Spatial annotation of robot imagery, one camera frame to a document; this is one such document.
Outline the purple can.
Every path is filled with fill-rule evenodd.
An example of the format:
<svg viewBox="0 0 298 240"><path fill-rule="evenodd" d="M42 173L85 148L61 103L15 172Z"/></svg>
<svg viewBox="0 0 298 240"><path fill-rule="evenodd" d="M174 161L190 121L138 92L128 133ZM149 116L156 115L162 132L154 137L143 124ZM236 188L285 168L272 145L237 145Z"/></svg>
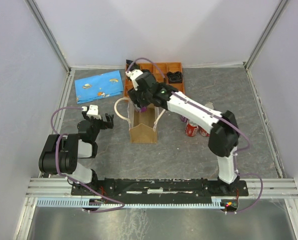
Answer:
<svg viewBox="0 0 298 240"><path fill-rule="evenodd" d="M215 106L212 102L207 102L205 105L204 105L206 108L209 108L211 110L214 110L215 109Z"/></svg>
<svg viewBox="0 0 298 240"><path fill-rule="evenodd" d="M188 119L183 115L180 116L180 120L184 123L186 123L188 121Z"/></svg>
<svg viewBox="0 0 298 240"><path fill-rule="evenodd" d="M146 112L146 111L147 111L147 107L146 107L146 106L141 107L141 108L139 109L139 113L144 113L144 112Z"/></svg>

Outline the red can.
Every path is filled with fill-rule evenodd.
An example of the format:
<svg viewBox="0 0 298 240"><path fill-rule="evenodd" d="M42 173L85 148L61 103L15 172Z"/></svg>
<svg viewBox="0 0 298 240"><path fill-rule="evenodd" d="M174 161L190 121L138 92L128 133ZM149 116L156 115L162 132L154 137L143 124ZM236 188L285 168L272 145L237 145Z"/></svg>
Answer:
<svg viewBox="0 0 298 240"><path fill-rule="evenodd" d="M188 137L195 137L199 130L199 126L193 122L192 120L187 120L186 127L185 127L185 134Z"/></svg>
<svg viewBox="0 0 298 240"><path fill-rule="evenodd" d="M203 137L209 137L210 134L201 126L199 126L199 133L203 136Z"/></svg>

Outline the purple can front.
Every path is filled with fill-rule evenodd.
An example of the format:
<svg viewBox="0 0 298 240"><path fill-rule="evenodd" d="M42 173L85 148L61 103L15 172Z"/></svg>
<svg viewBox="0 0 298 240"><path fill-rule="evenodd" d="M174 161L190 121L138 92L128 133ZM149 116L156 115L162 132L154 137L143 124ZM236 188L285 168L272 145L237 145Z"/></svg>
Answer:
<svg viewBox="0 0 298 240"><path fill-rule="evenodd" d="M204 105L206 108L209 108L211 110L214 110L215 109L215 106L212 102L207 102L205 105Z"/></svg>

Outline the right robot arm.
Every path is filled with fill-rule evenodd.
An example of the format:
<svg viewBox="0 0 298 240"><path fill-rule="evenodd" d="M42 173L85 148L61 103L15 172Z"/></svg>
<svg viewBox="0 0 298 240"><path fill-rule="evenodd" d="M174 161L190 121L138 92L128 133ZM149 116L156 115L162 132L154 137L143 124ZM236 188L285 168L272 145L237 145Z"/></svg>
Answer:
<svg viewBox="0 0 298 240"><path fill-rule="evenodd" d="M239 176L235 172L234 152L240 136L235 115L197 103L177 88L156 81L149 71L128 70L126 76L133 85L127 94L137 107L154 105L163 108L193 121L209 134L208 148L218 162L218 189L225 196L235 192Z"/></svg>

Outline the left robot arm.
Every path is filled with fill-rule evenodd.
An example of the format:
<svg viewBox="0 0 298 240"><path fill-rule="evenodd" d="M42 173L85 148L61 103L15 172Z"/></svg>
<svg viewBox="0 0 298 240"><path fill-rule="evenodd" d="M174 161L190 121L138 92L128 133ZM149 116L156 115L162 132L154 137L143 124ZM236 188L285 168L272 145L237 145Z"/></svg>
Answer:
<svg viewBox="0 0 298 240"><path fill-rule="evenodd" d="M93 159L98 153L96 139L101 130L114 127L114 115L105 114L105 119L89 117L84 112L84 120L77 124L78 133L60 137L50 134L39 158L39 170L48 175L58 171L82 184L88 195L95 195L100 189L98 176L93 169L78 163L78 159Z"/></svg>

